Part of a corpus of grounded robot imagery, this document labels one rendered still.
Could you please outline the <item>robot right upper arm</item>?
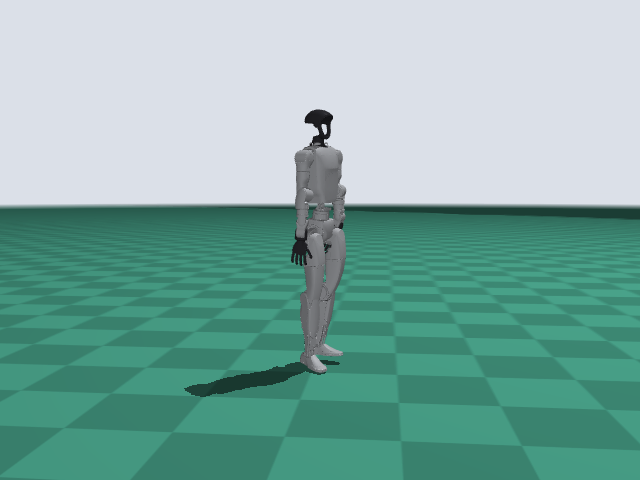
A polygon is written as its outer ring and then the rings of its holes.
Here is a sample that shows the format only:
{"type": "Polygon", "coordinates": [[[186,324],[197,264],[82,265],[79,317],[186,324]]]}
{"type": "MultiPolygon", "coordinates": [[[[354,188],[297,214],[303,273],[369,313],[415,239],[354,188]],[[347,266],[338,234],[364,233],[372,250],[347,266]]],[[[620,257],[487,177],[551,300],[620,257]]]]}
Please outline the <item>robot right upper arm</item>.
{"type": "Polygon", "coordinates": [[[305,202],[310,202],[314,197],[313,191],[307,187],[310,178],[310,166],[313,161],[314,150],[312,149],[301,150],[295,154],[297,191],[299,189],[306,191],[305,202]]]}

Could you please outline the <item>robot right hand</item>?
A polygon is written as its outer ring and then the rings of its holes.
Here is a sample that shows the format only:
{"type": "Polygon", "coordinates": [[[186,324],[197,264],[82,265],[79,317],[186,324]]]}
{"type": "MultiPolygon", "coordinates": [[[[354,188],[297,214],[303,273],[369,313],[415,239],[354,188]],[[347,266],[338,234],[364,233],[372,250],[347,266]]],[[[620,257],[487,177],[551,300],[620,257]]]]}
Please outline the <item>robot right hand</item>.
{"type": "Polygon", "coordinates": [[[303,255],[304,264],[307,265],[306,253],[308,253],[310,259],[312,259],[312,254],[310,253],[309,249],[307,248],[308,245],[305,242],[307,240],[307,229],[305,230],[305,238],[297,238],[296,237],[296,230],[295,230],[295,240],[297,240],[297,241],[294,244],[293,249],[292,249],[293,252],[292,252],[291,262],[292,263],[294,262],[294,255],[296,253],[296,257],[295,257],[296,265],[298,265],[298,255],[300,255],[299,256],[300,266],[303,265],[302,264],[302,255],[303,255]]]}

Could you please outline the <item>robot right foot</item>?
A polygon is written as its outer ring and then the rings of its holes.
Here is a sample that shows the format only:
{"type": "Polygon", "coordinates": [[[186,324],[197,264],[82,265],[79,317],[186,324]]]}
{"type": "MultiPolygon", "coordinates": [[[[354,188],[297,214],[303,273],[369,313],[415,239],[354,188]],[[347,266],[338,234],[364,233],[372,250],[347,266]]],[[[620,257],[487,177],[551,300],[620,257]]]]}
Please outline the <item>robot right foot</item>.
{"type": "Polygon", "coordinates": [[[305,352],[302,352],[300,356],[300,362],[305,364],[309,369],[314,372],[323,373],[327,371],[327,367],[317,358],[316,355],[310,353],[310,357],[305,356],[305,352]]]}

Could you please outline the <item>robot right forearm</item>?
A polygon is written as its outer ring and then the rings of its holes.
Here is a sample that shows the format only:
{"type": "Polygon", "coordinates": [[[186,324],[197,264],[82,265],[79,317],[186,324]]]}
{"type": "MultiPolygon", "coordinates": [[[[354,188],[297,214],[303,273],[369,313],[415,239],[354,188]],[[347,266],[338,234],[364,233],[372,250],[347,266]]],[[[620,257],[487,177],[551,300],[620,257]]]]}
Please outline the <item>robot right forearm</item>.
{"type": "Polygon", "coordinates": [[[307,220],[309,205],[308,203],[305,203],[305,198],[306,198],[306,191],[304,189],[299,189],[297,191],[297,195],[295,199],[295,209],[297,209],[296,217],[298,217],[298,219],[296,220],[296,225],[297,225],[296,237],[297,238],[305,238],[305,230],[307,229],[307,226],[309,224],[307,220]]]}

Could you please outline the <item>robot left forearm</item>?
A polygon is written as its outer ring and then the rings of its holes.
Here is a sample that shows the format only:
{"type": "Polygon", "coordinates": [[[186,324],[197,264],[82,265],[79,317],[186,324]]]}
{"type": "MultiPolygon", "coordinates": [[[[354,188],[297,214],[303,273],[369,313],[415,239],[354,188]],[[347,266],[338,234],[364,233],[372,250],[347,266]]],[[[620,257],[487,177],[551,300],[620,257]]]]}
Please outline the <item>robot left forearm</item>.
{"type": "Polygon", "coordinates": [[[334,226],[339,227],[340,223],[343,223],[345,220],[344,213],[344,203],[345,203],[345,195],[336,199],[336,202],[333,202],[333,220],[334,226]]]}

